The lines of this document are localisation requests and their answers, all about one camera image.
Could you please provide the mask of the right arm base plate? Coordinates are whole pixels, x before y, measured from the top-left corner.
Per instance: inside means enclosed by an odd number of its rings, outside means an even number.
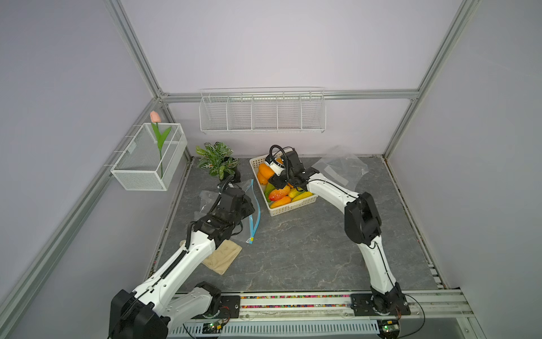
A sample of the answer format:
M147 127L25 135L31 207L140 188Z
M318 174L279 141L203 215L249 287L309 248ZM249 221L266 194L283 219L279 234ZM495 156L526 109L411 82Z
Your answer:
M373 295L371 293L351 294L351 309L355 316L392 316L401 317L411 314L411 309L404 297Z

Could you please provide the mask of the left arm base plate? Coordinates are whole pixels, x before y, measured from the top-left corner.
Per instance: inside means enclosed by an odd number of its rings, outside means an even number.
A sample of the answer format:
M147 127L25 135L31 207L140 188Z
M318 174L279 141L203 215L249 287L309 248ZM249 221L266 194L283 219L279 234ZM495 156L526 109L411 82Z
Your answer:
M239 295L223 295L216 307L210 311L199 314L192 319L238 319L241 311L241 297Z

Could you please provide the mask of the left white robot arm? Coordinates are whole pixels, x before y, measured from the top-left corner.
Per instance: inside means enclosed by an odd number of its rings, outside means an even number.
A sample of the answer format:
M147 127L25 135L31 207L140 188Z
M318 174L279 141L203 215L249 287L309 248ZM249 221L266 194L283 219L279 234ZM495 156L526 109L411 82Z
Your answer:
M187 228L185 244L133 291L120 290L110 307L109 338L166 338L195 316L219 312L221 291L202 282L189 293L175 294L195 269L235 233L255 208L231 175L219 185L210 211Z

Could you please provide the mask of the clear zip-top bag blue zipper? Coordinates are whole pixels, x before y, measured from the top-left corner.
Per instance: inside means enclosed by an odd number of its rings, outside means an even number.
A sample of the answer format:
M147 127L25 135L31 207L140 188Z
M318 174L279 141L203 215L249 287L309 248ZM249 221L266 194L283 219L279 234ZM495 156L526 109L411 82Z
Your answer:
M254 181L234 182L230 176L217 191L199 193L199 209L194 220L203 220L220 237L252 244L261 221L261 207L254 193Z

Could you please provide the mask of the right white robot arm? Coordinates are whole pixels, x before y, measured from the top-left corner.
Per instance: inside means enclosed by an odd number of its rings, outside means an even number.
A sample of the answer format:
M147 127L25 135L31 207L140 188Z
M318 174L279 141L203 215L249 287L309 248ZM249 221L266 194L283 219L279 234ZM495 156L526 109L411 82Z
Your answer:
M277 189L292 185L320 196L344 214L344 231L359 248L371 282L372 305L379 315L408 315L409 304L391 272L383 250L382 220L368 192L344 188L315 168L305 168L294 148L286 152L271 145L265 164L273 171L270 183Z

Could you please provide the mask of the green mango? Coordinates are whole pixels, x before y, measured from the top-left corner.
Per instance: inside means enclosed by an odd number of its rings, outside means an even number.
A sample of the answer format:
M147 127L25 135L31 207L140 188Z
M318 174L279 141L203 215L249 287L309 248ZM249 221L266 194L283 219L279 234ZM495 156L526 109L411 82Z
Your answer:
M291 188L288 196L290 199L294 200L297 196L303 193L303 189Z

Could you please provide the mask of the red yellow mango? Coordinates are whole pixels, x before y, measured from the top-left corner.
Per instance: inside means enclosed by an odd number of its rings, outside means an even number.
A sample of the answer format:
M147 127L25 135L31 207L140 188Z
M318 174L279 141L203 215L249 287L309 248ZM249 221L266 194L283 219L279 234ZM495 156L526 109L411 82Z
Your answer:
M283 189L274 189L268 194L269 201L279 201L285 196L288 196L291 191L291 187L286 185Z

